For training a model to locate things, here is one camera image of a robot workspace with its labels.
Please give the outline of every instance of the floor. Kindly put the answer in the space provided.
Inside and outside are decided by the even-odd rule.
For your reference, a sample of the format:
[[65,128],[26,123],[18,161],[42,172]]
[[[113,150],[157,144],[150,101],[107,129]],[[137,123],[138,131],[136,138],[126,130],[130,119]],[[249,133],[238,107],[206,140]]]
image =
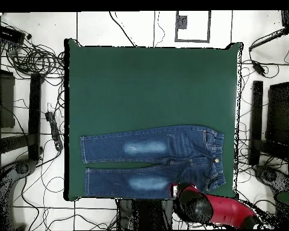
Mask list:
[[[249,59],[248,47],[258,38],[270,34],[282,28],[280,11],[212,11],[211,12],[211,30],[209,43],[193,42],[174,42],[175,37],[175,11],[141,11],[141,12],[112,12],[115,19],[125,30],[133,44],[147,47],[196,47],[196,48],[225,48],[230,42],[243,42],[244,60]],[[178,34],[178,38],[183,39],[205,39],[207,28],[207,14],[201,11],[180,11],[180,15],[187,15],[189,25],[186,33]],[[111,19],[108,12],[81,12],[81,13],[4,13],[1,17],[2,22],[15,26],[32,35],[32,42],[35,45],[45,45],[53,49],[58,55],[64,51],[63,40],[66,38],[77,39],[82,45],[112,45],[112,46],[131,46],[131,42],[126,38],[119,26]],[[274,40],[265,46],[260,46],[252,51],[252,59],[261,63],[285,64],[284,58],[289,50],[289,35]],[[0,67],[8,70],[6,58],[1,58]],[[241,101],[241,123],[240,138],[249,138],[249,110],[250,88],[252,81],[260,80],[264,83],[264,100],[267,103],[267,91],[269,86],[280,82],[289,81],[289,67],[279,66],[277,74],[276,65],[267,65],[266,76],[272,79],[264,78],[253,72],[250,61],[245,61],[242,65],[242,76],[246,83],[242,93]],[[14,92],[14,106],[25,107],[28,105],[30,84],[29,80],[23,80],[14,72],[16,80]],[[51,79],[53,84],[59,83],[58,78]],[[45,112],[57,103],[58,87],[45,82],[42,86],[42,111]],[[266,123],[267,107],[264,106],[263,123]],[[25,132],[28,132],[28,110],[25,108],[14,109]],[[62,114],[56,115],[58,125],[61,125],[61,131],[64,132],[64,110]],[[266,125],[263,125],[263,136]],[[13,135],[12,132],[21,132],[16,124],[13,129],[7,128],[1,130],[1,137]],[[41,119],[41,145],[45,146],[44,161],[52,159],[56,155],[56,150],[49,135],[51,132],[49,123]],[[21,153],[25,153],[26,148],[18,149],[9,153],[0,155],[0,165],[5,165],[14,161]],[[247,150],[242,150],[242,154],[247,154]],[[287,165],[278,159],[274,159],[269,164],[280,167],[286,173]],[[240,164],[243,170],[248,165]],[[267,199],[274,203],[271,190],[259,183],[252,176],[252,170],[242,172],[238,175],[238,190],[241,199],[248,199],[255,203],[261,199]],[[46,224],[49,230],[98,230],[110,224],[116,216],[116,204],[112,199],[79,199],[76,202],[67,202],[63,199],[63,177],[64,177],[64,150],[62,154],[52,162],[38,168],[28,177],[25,199],[36,207],[40,207],[40,213],[32,225],[31,230],[45,231],[46,227],[43,218],[46,217]],[[26,223],[26,230],[34,221],[37,211],[26,204],[21,198],[21,190],[24,186],[24,180],[20,180],[14,191],[14,217],[17,223]],[[261,209],[275,213],[275,207],[268,202],[257,203]],[[185,223],[179,222],[179,218],[173,216],[174,229],[186,229]]]

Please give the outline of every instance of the black stand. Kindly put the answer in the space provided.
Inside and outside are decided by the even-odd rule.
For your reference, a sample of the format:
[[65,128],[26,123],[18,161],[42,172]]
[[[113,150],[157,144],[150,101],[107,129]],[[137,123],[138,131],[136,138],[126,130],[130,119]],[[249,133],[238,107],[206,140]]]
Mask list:
[[17,161],[0,168],[0,230],[17,230],[13,223],[12,201],[16,182],[25,178],[36,169],[42,148],[40,147],[40,105],[41,84],[39,73],[31,75],[29,134],[0,139],[0,154],[28,146],[29,159]]

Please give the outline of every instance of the jeans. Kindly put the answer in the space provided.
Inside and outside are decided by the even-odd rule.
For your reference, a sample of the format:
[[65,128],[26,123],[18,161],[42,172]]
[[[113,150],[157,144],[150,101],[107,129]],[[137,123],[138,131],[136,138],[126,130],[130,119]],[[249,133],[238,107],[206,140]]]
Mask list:
[[85,169],[85,195],[171,199],[172,185],[192,183],[208,192],[225,184],[224,135],[194,125],[166,126],[81,137],[83,163],[150,162],[133,169]]

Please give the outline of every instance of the elastic waistband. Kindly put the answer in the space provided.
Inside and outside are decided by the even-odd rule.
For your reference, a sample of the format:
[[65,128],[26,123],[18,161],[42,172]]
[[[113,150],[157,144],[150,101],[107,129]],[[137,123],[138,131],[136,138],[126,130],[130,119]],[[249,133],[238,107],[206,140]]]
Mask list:
[[225,175],[223,172],[223,142],[224,134],[220,132],[215,133],[215,147],[213,151],[214,166],[216,169],[215,178],[217,178],[218,186],[226,183]]

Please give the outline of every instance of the green mat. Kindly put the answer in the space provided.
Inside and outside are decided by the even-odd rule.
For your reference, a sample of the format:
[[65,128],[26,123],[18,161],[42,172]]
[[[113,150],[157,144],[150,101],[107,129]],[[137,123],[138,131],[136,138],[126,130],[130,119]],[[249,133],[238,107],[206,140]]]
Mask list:
[[150,165],[83,164],[80,136],[172,125],[202,125],[224,133],[226,184],[211,194],[235,196],[235,106],[241,43],[228,49],[176,49],[80,47],[69,40],[65,47],[70,98],[66,199],[84,196],[85,167]]

